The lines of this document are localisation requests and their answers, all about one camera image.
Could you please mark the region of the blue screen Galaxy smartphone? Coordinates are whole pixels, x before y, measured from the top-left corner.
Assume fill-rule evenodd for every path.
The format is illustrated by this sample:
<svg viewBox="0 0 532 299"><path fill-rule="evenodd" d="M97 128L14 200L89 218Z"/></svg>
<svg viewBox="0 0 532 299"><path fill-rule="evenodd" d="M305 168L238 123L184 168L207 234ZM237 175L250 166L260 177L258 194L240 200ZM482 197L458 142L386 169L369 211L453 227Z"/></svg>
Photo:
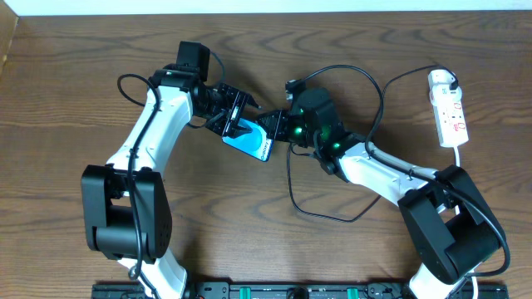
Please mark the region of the blue screen Galaxy smartphone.
<svg viewBox="0 0 532 299"><path fill-rule="evenodd" d="M225 136L222 141L255 159L267 162L273 148L273 140L267 137L265 130L260 125L252 121L240 119L239 125L245 129L251 129L251 132L237 138Z"/></svg>

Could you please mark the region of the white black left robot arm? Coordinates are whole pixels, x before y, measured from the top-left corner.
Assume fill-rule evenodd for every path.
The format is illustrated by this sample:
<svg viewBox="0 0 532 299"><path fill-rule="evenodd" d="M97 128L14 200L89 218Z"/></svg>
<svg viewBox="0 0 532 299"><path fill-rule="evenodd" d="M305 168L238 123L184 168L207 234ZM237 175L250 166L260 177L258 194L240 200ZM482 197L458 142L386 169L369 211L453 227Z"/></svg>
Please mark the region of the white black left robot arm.
<svg viewBox="0 0 532 299"><path fill-rule="evenodd" d="M238 122L258 103L224 83L205 84L199 66L167 66L145 79L144 109L124 144L81 176L87 246L127 267L154 298L183 298L187 271L170 250L172 216L163 183L180 132L195 116L215 134L247 133Z"/></svg>

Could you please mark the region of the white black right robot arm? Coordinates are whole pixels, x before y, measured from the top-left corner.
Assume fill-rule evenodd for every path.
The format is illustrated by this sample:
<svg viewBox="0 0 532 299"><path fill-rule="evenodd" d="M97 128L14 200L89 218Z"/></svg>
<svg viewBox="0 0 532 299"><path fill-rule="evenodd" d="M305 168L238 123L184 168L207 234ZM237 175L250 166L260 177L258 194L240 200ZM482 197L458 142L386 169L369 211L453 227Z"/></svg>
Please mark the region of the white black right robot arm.
<svg viewBox="0 0 532 299"><path fill-rule="evenodd" d="M415 298L447 298L498 250L504 230L463 168L407 163L347 130L324 88L298 91L291 107L260 115L270 139L313 148L328 174L366 187L401 212L422 264L408 288Z"/></svg>

